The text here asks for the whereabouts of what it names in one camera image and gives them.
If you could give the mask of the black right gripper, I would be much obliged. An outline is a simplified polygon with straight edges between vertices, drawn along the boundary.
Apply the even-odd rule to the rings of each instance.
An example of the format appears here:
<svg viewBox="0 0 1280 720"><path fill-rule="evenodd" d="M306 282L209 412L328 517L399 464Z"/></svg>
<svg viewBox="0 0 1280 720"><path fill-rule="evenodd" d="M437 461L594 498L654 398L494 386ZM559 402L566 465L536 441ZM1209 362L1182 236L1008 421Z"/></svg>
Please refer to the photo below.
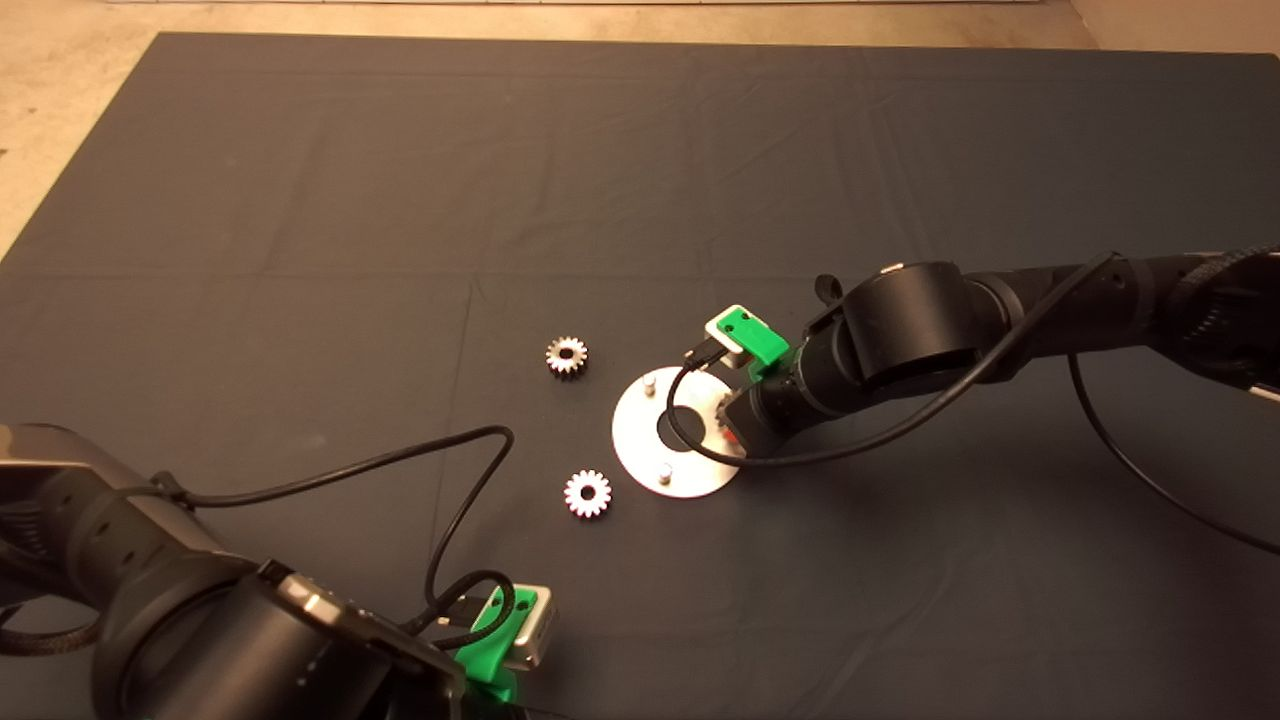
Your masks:
<svg viewBox="0 0 1280 720"><path fill-rule="evenodd" d="M745 457L769 457L786 442L772 416L763 386L748 386L728 395L728 443Z"/></svg>

